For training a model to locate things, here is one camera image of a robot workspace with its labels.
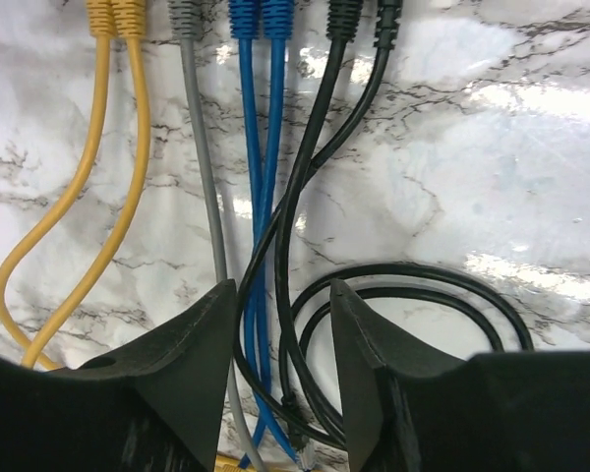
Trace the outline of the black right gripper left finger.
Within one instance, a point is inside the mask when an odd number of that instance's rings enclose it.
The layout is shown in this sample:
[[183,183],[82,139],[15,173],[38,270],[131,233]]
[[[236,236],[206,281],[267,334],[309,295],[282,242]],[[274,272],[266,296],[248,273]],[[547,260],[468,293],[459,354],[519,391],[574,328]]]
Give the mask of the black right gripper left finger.
[[0,471],[209,471],[235,334],[225,280],[77,369],[0,358]]

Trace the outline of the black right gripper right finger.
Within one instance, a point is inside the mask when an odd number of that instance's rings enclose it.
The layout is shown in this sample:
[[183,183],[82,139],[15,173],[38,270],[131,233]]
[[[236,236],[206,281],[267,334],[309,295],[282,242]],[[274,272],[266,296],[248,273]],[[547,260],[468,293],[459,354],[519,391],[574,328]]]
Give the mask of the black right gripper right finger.
[[590,351],[461,360],[330,288],[354,471],[590,471]]

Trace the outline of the blue ethernet cable long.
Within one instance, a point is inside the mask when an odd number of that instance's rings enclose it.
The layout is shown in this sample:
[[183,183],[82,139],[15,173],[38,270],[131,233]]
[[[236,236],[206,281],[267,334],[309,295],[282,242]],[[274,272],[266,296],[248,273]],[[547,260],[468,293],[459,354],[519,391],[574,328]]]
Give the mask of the blue ethernet cable long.
[[[268,229],[273,208],[283,118],[286,41],[293,29],[292,1],[231,1],[231,33],[239,42],[239,67],[250,189],[254,247]],[[261,153],[254,90],[253,41],[262,33],[270,41],[270,91],[265,153]],[[244,315],[244,351],[250,368],[271,391],[266,264],[253,276]]]

